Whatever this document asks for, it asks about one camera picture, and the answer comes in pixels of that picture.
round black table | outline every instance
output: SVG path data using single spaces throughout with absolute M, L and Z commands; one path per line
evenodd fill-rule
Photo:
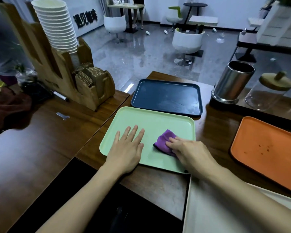
M 208 6 L 205 3 L 199 3 L 199 2 L 193 2 L 193 3 L 187 2 L 187 3 L 184 3 L 183 5 L 190 7 L 189 13 L 187 14 L 187 17 L 186 17 L 186 20 L 185 20 L 184 24 L 186 24 L 187 19 L 189 18 L 189 15 L 190 15 L 192 7 L 197 7 L 197 15 L 199 15 L 199 8 Z

shiny marble floor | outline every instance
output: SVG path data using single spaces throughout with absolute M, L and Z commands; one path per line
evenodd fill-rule
M 174 63 L 180 54 L 172 46 L 173 33 L 166 35 L 165 29 L 168 27 L 145 24 L 144 30 L 135 34 L 119 34 L 120 38 L 126 40 L 122 44 L 115 44 L 115 35 L 108 33 L 104 27 L 87 33 L 83 38 L 91 47 L 94 65 L 110 72 L 117 90 L 134 92 L 139 80 L 146 78 L 152 71 L 214 85 L 233 54 L 238 33 L 213 33 L 206 29 L 201 48 L 204 50 L 203 57 L 194 57 L 192 65 L 183 67 Z M 217 43 L 217 38 L 223 38 L 224 43 Z M 254 64 L 256 73 L 247 87 L 252 87 L 265 72 L 285 70 L 291 78 L 291 55 L 260 50 L 253 50 L 252 53 L 257 59 Z M 291 90 L 286 95 L 291 97 Z

blue tray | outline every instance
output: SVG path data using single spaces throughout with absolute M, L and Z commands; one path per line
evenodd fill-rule
M 142 79 L 131 105 L 135 108 L 186 116 L 197 117 L 203 113 L 200 88 L 191 83 Z

green chair cushion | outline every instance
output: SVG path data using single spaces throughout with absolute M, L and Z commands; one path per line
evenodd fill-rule
M 178 18 L 182 19 L 181 8 L 179 6 L 170 6 L 168 9 L 177 10 L 178 11 Z

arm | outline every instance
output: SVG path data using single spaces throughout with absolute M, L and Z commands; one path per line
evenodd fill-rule
M 241 206 L 268 232 L 291 233 L 291 210 L 221 167 L 202 142 L 170 138 L 173 149 L 190 173 L 218 188 Z
M 107 160 L 93 178 L 66 202 L 37 233 L 78 233 L 83 232 L 93 214 L 116 181 L 125 173 L 131 172 L 139 163 L 144 129 L 133 141 L 138 126 L 129 134 L 128 127 L 121 139 L 115 135 Z

